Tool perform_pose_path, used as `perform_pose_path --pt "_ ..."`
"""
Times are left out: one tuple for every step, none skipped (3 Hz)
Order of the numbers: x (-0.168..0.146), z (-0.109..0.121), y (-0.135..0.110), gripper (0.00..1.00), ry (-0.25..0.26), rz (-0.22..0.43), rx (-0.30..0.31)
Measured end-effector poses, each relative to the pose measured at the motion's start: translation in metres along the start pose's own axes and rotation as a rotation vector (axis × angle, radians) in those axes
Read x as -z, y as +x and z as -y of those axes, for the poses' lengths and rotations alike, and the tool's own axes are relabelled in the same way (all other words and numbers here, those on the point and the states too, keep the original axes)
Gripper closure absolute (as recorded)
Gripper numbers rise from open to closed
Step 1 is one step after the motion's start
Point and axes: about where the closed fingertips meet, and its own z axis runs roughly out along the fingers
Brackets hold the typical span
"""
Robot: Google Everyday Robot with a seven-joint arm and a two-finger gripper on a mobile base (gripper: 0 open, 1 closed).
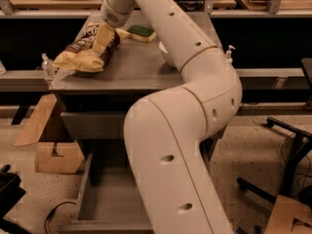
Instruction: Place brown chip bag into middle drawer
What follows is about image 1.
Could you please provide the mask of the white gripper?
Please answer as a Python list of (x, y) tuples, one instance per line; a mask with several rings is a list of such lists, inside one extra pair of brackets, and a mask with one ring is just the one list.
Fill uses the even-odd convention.
[[(103, 0), (100, 8), (101, 18), (111, 26), (122, 27), (129, 19), (136, 0)], [(93, 51), (101, 55), (115, 38), (114, 28), (108, 23), (99, 26)]]

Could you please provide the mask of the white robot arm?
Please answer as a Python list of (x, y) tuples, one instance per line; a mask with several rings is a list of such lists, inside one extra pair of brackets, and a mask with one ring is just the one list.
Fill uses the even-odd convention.
[(103, 0), (100, 14), (121, 27), (134, 6), (183, 80), (138, 100), (124, 121), (129, 162), (154, 234), (234, 234), (200, 144), (238, 111), (242, 84), (237, 71), (174, 0)]

